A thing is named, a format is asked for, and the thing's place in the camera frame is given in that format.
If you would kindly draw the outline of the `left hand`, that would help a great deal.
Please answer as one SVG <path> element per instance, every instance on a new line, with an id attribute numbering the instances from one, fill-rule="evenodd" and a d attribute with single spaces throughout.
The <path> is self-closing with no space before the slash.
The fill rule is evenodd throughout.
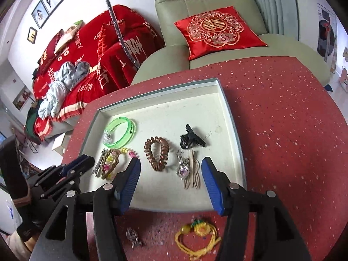
<path id="1" fill-rule="evenodd" d="M 30 260 L 31 253 L 34 250 L 35 244 L 39 238 L 40 234 L 37 233 L 31 238 L 29 238 L 26 242 L 24 242 L 17 231 L 15 231 L 12 235 L 9 235 L 5 242 L 12 250 L 13 254 L 21 261 Z"/>

